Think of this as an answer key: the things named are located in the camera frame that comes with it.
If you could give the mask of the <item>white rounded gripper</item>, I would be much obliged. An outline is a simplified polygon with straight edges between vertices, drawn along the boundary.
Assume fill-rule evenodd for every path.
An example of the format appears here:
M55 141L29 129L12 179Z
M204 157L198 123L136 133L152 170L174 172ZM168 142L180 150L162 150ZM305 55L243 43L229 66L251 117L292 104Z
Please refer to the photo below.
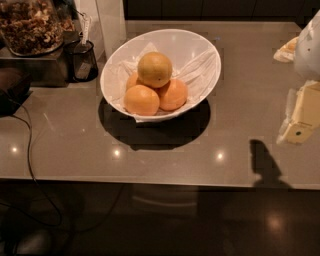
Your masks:
M277 137L278 144L302 144L320 126L320 10L273 58L282 63L294 60L295 71L308 80L300 89L289 90Z

